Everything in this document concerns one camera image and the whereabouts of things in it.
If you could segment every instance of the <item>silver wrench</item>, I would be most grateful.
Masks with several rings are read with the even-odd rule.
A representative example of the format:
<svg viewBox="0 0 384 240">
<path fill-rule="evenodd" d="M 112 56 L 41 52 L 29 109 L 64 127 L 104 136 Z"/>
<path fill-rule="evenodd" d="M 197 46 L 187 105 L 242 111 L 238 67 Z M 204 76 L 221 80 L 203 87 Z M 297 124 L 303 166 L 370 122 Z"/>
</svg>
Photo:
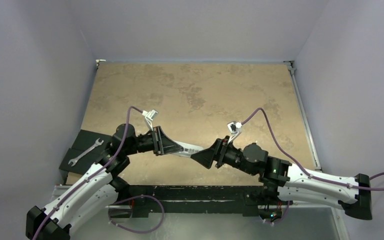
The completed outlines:
<svg viewBox="0 0 384 240">
<path fill-rule="evenodd" d="M 71 163 L 73 163 L 71 165 L 71 167 L 74 167 L 74 165 L 76 165 L 77 161 L 79 161 L 81 158 L 83 158 L 86 154 L 88 154 L 90 151 L 92 151 L 93 149 L 95 149 L 96 147 L 98 146 L 101 146 L 102 144 L 104 143 L 104 140 L 100 141 L 100 138 L 98 138 L 95 143 L 89 147 L 88 149 L 86 149 L 84 152 L 82 152 L 80 155 L 78 155 L 76 158 L 73 158 L 71 159 L 70 161 L 68 161 L 68 165 L 70 165 Z"/>
</svg>

